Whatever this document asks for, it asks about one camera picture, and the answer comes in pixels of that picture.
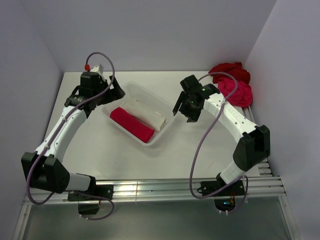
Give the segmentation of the white plastic basket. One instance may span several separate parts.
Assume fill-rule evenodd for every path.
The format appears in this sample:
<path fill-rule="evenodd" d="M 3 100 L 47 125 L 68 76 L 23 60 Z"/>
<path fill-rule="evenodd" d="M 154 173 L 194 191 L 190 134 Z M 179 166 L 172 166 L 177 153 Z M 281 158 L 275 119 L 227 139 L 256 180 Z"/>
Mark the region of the white plastic basket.
<path fill-rule="evenodd" d="M 172 113 L 172 106 L 138 83 L 127 82 L 123 85 L 122 89 L 125 93 L 123 98 L 102 107 L 104 116 L 141 145 L 146 147 L 152 146 L 174 122 L 175 117 Z M 153 129 L 154 133 L 150 139 L 146 142 L 142 141 L 115 120 L 111 119 L 111 113 L 117 108 L 121 108 L 141 124 Z"/>

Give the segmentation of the white t shirt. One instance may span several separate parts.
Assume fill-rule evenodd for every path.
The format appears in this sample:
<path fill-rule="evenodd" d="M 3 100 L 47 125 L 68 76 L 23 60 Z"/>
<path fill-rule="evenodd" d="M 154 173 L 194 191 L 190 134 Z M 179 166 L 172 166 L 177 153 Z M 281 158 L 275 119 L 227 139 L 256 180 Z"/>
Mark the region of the white t shirt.
<path fill-rule="evenodd" d="M 168 122 L 160 113 L 153 111 L 135 98 L 127 98 L 120 107 L 156 132 L 160 132 Z"/>

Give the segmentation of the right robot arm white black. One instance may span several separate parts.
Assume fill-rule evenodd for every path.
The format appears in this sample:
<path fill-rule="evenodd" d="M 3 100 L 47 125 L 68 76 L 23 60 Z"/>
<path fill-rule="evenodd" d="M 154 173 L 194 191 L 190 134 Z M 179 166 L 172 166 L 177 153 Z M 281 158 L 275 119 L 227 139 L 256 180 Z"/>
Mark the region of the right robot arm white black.
<path fill-rule="evenodd" d="M 269 157 L 270 130 L 242 115 L 212 83 L 202 85 L 194 75 L 190 75 L 180 85 L 182 92 L 172 110 L 173 114 L 181 113 L 188 122 L 195 123 L 201 112 L 207 111 L 214 116 L 214 122 L 220 122 L 237 143 L 231 163 L 219 174 L 220 180 L 216 183 L 217 191 L 227 195 L 234 188 L 234 180 Z"/>

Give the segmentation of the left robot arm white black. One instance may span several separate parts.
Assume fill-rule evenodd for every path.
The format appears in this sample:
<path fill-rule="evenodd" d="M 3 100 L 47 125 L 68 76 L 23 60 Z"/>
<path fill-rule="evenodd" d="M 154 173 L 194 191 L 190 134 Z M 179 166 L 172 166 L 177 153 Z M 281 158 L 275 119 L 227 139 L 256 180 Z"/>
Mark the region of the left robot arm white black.
<path fill-rule="evenodd" d="M 99 72 L 85 71 L 80 84 L 66 99 L 64 108 L 43 143 L 34 152 L 25 152 L 21 158 L 27 187 L 63 193 L 79 191 L 86 200 L 96 197 L 98 188 L 95 178 L 80 173 L 71 173 L 63 165 L 63 158 L 80 126 L 92 111 L 125 96 L 114 75 L 105 80 Z"/>

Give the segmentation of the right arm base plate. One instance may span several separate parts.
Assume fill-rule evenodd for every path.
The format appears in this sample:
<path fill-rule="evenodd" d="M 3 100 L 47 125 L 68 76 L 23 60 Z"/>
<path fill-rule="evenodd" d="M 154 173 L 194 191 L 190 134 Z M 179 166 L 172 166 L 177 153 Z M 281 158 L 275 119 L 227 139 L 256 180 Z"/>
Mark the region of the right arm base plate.
<path fill-rule="evenodd" d="M 197 192 L 202 196 L 209 195 L 217 190 L 226 186 L 222 180 L 210 180 L 210 181 L 201 181 L 200 187 L 197 189 Z M 245 194 L 245 187 L 241 180 L 233 183 L 232 185 L 225 187 L 220 192 L 214 195 L 214 197 L 233 197 L 233 196 L 243 196 Z"/>

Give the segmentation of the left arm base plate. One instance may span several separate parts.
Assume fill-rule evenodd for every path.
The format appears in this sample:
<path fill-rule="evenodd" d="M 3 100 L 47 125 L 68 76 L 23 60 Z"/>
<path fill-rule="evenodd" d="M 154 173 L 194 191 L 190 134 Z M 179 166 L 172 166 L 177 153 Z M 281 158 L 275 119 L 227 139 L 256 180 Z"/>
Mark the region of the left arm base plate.
<path fill-rule="evenodd" d="M 78 203 L 78 213 L 83 218 L 91 221 L 102 220 L 109 217 L 115 210 L 115 204 L 112 201 L 114 193 L 113 184 L 98 184 L 93 189 L 86 191 L 70 191 L 67 196 L 68 202 Z M 103 201 L 109 202 L 111 209 L 104 216 L 97 216 Z"/>

